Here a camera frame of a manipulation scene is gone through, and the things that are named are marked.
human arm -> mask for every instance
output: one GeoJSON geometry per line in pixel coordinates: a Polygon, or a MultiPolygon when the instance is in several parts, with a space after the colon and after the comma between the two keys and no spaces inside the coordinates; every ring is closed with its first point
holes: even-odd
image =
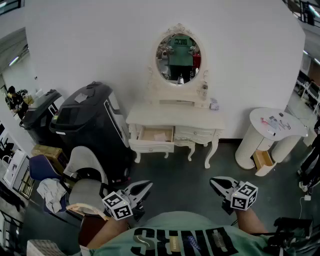
{"type": "Polygon", "coordinates": [[[88,249],[99,249],[111,239],[127,231],[127,229],[128,222],[126,219],[115,220],[111,217],[86,247],[88,249]]]}
{"type": "Polygon", "coordinates": [[[16,108],[16,105],[10,100],[10,102],[9,102],[9,108],[10,108],[10,110],[12,110],[14,113],[17,113],[17,112],[19,112],[20,111],[20,109],[17,109],[16,108]]]}
{"type": "Polygon", "coordinates": [[[240,230],[248,233],[268,233],[264,224],[259,220],[254,210],[235,210],[240,230]]]}

cabinet door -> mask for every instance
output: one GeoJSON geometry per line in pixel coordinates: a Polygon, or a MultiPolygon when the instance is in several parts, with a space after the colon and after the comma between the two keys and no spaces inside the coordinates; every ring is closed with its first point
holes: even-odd
{"type": "Polygon", "coordinates": [[[273,140],[270,140],[270,139],[267,139],[267,138],[263,138],[263,140],[261,141],[261,143],[258,146],[257,150],[267,151],[267,150],[269,150],[271,148],[273,143],[274,143],[273,140]]]}

open drawer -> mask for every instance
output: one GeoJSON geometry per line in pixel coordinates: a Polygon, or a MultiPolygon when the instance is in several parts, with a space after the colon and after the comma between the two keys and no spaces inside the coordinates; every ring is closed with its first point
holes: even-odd
{"type": "Polygon", "coordinates": [[[273,162],[268,151],[256,150],[253,153],[253,160],[257,169],[255,175],[265,176],[270,172],[276,165],[276,162],[273,162]]]}
{"type": "Polygon", "coordinates": [[[137,139],[129,139],[130,148],[140,153],[169,152],[173,153],[173,126],[142,126],[137,139]]]}

ceiling light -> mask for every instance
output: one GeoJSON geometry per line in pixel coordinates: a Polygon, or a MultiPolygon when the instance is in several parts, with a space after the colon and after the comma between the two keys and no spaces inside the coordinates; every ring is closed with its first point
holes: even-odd
{"type": "Polygon", "coordinates": [[[309,8],[311,9],[311,11],[313,11],[313,13],[315,14],[315,16],[317,16],[318,18],[320,18],[320,14],[315,10],[315,8],[313,8],[310,4],[309,4],[309,8]]]}
{"type": "Polygon", "coordinates": [[[0,8],[5,7],[7,2],[0,3],[0,8]]]}
{"type": "Polygon", "coordinates": [[[19,56],[15,57],[15,59],[14,59],[13,61],[11,61],[11,63],[9,64],[9,66],[11,66],[12,64],[14,64],[18,59],[19,59],[19,56]]]}

white chair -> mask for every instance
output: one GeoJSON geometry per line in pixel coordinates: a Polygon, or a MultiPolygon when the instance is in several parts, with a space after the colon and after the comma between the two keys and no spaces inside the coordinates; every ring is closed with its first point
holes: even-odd
{"type": "Polygon", "coordinates": [[[109,218],[104,214],[105,206],[101,195],[107,195],[108,179],[95,154],[85,146],[77,146],[71,152],[71,157],[63,174],[70,177],[83,168],[93,168],[99,171],[101,182],[95,179],[84,178],[78,180],[69,196],[67,210],[78,214],[100,215],[104,220],[109,218]]]}

